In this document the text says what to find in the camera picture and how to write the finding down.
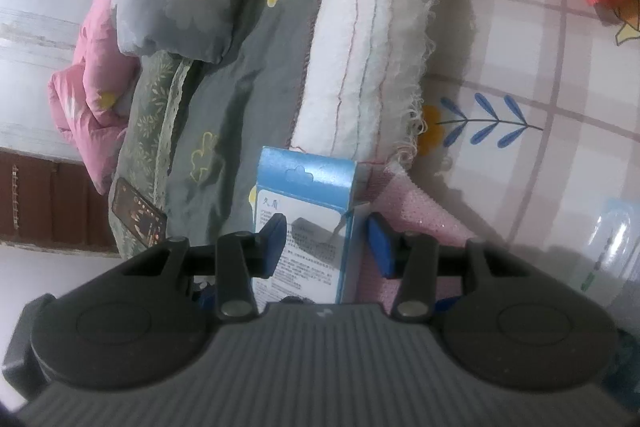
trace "pink textured mat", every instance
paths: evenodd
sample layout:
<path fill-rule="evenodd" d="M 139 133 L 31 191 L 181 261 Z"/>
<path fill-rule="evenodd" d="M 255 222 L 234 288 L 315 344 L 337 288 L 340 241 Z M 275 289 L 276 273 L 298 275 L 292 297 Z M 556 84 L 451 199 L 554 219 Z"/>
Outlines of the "pink textured mat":
<path fill-rule="evenodd" d="M 429 233 L 443 245 L 459 247 L 474 235 L 420 190 L 397 163 L 389 164 L 383 171 L 372 174 L 366 199 L 372 201 L 371 210 L 380 212 L 399 232 L 415 230 Z M 398 285 L 398 280 L 380 277 L 378 267 L 367 248 L 360 268 L 356 301 L 381 302 L 388 311 L 393 304 Z M 442 277 L 438 280 L 436 299 L 459 294 L 458 278 Z"/>

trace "brown wooden furniture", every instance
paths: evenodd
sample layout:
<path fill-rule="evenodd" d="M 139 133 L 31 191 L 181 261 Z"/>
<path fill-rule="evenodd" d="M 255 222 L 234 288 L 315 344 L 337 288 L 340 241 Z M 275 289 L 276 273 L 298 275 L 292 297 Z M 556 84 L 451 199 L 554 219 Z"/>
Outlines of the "brown wooden furniture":
<path fill-rule="evenodd" d="M 81 164 L 0 151 L 0 240 L 115 252 L 108 198 Z"/>

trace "white wall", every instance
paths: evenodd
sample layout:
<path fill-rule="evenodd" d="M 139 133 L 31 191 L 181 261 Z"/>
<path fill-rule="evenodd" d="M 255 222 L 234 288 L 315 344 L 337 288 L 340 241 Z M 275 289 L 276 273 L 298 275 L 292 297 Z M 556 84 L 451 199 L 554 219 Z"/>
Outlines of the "white wall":
<path fill-rule="evenodd" d="M 22 307 L 45 293 L 58 297 L 120 263 L 119 259 L 40 253 L 0 245 L 0 360 Z M 9 409 L 22 397 L 0 375 L 0 401 Z"/>
<path fill-rule="evenodd" d="M 80 160 L 56 130 L 47 83 L 71 63 L 92 0 L 0 0 L 0 147 Z"/>

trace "white fleece blanket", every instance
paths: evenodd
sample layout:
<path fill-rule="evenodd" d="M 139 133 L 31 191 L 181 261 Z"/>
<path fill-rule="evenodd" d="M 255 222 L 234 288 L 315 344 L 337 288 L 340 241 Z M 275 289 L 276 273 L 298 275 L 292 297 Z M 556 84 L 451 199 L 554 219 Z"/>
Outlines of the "white fleece blanket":
<path fill-rule="evenodd" d="M 322 0 L 291 147 L 409 163 L 434 0 Z"/>

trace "gray ribbed surface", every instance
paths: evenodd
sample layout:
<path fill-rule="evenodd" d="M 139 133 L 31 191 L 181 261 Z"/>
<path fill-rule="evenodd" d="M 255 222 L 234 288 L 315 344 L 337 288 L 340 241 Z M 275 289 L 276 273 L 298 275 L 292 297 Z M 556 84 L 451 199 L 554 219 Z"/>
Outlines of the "gray ribbed surface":
<path fill-rule="evenodd" d="M 52 384 L 19 414 L 28 427 L 623 426 L 631 416 L 588 385 L 552 395 L 476 380 L 430 330 L 377 305 L 273 305 L 223 328 L 200 360 L 128 393 Z"/>

